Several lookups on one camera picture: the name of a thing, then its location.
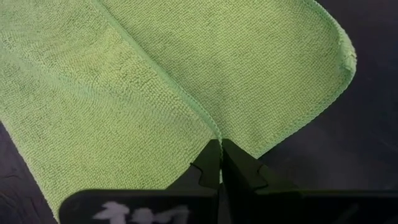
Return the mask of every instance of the green microfiber towel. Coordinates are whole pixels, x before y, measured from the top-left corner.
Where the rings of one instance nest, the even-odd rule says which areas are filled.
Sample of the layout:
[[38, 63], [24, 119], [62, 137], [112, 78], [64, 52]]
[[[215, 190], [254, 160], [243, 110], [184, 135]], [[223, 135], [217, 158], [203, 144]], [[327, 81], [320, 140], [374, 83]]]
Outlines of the green microfiber towel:
[[53, 212], [82, 189], [165, 188], [213, 138], [259, 157], [355, 71], [313, 0], [0, 6], [0, 120]]

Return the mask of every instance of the table surface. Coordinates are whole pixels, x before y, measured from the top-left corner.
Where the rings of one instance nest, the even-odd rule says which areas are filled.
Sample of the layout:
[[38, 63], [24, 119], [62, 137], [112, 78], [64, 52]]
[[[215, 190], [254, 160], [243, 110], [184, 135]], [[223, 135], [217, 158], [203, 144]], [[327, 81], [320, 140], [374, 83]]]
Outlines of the table surface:
[[[311, 189], [398, 189], [398, 1], [318, 0], [358, 55], [349, 88], [260, 158]], [[0, 223], [53, 224], [38, 186], [0, 124]]]

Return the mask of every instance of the fabric texture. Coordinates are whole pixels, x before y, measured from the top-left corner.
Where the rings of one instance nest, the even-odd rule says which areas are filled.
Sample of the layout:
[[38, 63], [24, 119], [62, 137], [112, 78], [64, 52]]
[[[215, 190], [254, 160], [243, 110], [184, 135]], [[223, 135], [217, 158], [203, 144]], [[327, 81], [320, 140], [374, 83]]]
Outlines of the fabric texture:
[[78, 190], [163, 189], [213, 138], [259, 157], [356, 65], [313, 0], [3, 1], [0, 28], [0, 120], [54, 213]]

